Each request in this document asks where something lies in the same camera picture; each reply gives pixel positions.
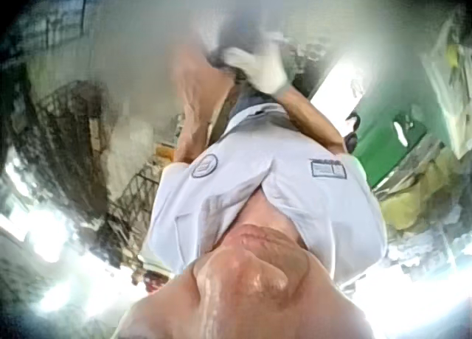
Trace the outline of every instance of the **hand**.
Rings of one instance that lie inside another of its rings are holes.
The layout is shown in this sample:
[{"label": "hand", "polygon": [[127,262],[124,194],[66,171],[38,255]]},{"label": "hand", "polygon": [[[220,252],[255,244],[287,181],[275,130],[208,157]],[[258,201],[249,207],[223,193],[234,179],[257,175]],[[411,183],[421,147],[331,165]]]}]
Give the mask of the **hand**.
[{"label": "hand", "polygon": [[268,33],[261,50],[255,55],[234,47],[223,54],[226,64],[243,70],[256,89],[273,97],[288,87],[276,36],[276,33]]},{"label": "hand", "polygon": [[173,81],[184,102],[185,119],[206,124],[226,99],[234,76],[213,68],[197,46],[184,44],[173,63]]}]

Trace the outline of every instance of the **gloved hand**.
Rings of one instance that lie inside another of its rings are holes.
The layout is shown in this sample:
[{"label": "gloved hand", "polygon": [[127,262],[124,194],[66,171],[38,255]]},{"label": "gloved hand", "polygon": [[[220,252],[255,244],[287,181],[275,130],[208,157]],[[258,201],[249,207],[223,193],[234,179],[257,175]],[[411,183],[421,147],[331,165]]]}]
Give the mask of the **gloved hand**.
[{"label": "gloved hand", "polygon": [[226,64],[243,70],[257,90],[273,97],[279,96],[290,85],[280,57],[277,37],[280,34],[266,34],[262,48],[256,54],[235,47],[223,53]]}]

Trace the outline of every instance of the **round patch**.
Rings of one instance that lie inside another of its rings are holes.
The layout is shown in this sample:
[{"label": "round patch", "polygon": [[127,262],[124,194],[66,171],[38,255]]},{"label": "round patch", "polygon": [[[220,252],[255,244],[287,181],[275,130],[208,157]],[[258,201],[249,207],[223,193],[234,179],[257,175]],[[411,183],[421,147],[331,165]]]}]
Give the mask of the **round patch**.
[{"label": "round patch", "polygon": [[218,166],[218,157],[210,153],[201,159],[192,172],[192,177],[203,178],[211,175]]}]

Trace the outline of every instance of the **work uniform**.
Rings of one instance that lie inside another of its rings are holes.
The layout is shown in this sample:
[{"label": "work uniform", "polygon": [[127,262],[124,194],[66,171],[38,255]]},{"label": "work uniform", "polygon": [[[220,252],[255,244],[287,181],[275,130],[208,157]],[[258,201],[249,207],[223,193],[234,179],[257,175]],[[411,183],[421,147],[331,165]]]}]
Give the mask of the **work uniform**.
[{"label": "work uniform", "polygon": [[259,186],[336,283],[385,254],[384,221],[359,162],[302,135],[281,105],[263,103],[233,116],[191,165],[164,169],[142,256],[181,273],[212,250]]}]

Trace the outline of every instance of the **forearm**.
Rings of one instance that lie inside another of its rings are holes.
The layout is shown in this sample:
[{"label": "forearm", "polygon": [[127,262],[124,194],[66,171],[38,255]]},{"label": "forearm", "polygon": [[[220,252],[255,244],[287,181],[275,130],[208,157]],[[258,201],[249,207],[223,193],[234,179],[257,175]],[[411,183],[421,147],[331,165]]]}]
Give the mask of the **forearm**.
[{"label": "forearm", "polygon": [[188,116],[177,141],[173,162],[191,164],[207,148],[208,122]]},{"label": "forearm", "polygon": [[301,133],[334,154],[347,152],[344,139],[338,130],[293,86],[278,97],[277,101],[287,111],[291,121]]}]

